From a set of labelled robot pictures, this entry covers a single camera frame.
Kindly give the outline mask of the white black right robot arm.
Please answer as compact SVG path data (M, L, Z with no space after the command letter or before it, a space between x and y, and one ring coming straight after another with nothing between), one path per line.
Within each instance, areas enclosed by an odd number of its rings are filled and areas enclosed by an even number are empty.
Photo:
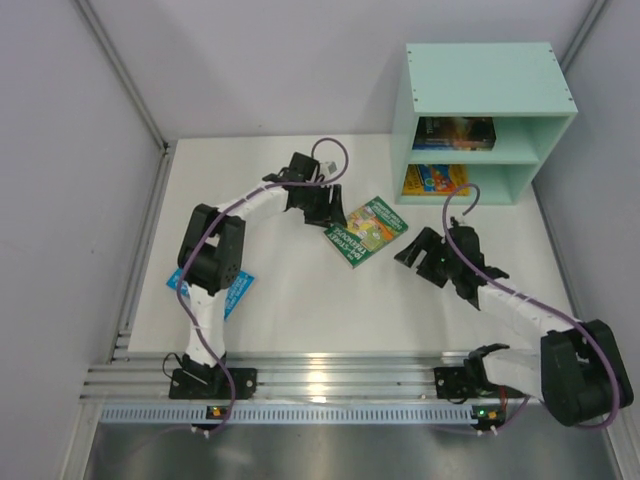
M506 272L486 264L472 227L453 222L445 235L425 227L395 259L439 288L453 284L462 300L526 343L516 349L499 340L471 351L464 367L473 389L509 387L538 399L569 427L612 418L633 404L611 328L601 320L576 320L517 291Z

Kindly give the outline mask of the blue Treehouse book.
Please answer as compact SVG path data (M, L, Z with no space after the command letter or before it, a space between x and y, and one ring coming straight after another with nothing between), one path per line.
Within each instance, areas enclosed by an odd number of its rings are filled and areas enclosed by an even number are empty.
M166 286L172 290L176 290L180 287L181 296L186 299L186 303L189 304L189 290L186 281L179 283L179 278L182 274L182 270L177 268L166 281ZM247 294L248 290L254 283L255 277L244 270L240 270L236 279L229 287L226 293L225 309L224 309L224 321L227 322L229 317L233 314L234 310L242 299Z

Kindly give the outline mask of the yellow 130-Storey Treehouse book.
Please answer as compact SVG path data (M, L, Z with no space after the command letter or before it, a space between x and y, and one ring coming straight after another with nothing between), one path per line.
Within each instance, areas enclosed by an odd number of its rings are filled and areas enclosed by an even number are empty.
M461 164L410 164L402 194L405 196L448 196L469 181Z

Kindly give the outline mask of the Animal Farm book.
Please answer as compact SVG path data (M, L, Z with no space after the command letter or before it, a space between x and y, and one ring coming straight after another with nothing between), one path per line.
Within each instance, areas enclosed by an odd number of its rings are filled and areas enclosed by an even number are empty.
M454 150L454 147L450 144L414 144L412 146L414 151L450 151Z

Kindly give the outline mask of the A Tale of Two Cities book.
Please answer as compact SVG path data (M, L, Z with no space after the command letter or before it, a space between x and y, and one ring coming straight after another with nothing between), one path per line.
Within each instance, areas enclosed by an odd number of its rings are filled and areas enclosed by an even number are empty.
M495 141L455 141L452 149L456 151L491 151Z

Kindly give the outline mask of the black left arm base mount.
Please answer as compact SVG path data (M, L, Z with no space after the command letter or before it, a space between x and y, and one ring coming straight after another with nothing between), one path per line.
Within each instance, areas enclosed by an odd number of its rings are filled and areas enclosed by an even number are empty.
M258 384L258 370L230 367L228 372L218 364L214 367L199 364L183 354L178 357L178 367L172 371L168 396L172 400L230 400L234 386L236 399L252 398Z

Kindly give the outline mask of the Three Days to See book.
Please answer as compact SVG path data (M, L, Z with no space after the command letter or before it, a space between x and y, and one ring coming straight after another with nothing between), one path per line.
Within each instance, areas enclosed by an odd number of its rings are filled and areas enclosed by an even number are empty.
M455 141L496 141L491 117L421 117L414 144L450 144Z

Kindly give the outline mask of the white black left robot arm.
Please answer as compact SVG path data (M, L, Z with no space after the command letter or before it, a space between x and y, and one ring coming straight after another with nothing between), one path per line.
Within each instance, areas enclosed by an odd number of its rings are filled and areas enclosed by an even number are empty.
M246 233L292 209L301 211L308 225L344 226L337 180L345 172L333 162L296 152L287 166L263 177L250 192L215 207L194 208L178 254L178 283L188 288L188 299L179 303L191 331L176 372L189 384L214 392L230 378L223 364L225 301L242 267Z

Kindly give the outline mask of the green Treehouse book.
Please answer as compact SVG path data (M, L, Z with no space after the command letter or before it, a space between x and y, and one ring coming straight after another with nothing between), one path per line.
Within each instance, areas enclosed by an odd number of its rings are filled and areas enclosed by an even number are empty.
M346 225L324 231L329 244L355 269L403 235L409 226L380 196L369 200L346 217Z

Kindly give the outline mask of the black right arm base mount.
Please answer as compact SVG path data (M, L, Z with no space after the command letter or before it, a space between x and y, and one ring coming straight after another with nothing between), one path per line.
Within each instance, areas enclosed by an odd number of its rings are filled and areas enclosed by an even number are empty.
M435 367L437 398L462 404L469 399L495 396L499 386L488 380L483 360L502 349L508 349L508 346L500 343L484 345L471 351L461 366Z

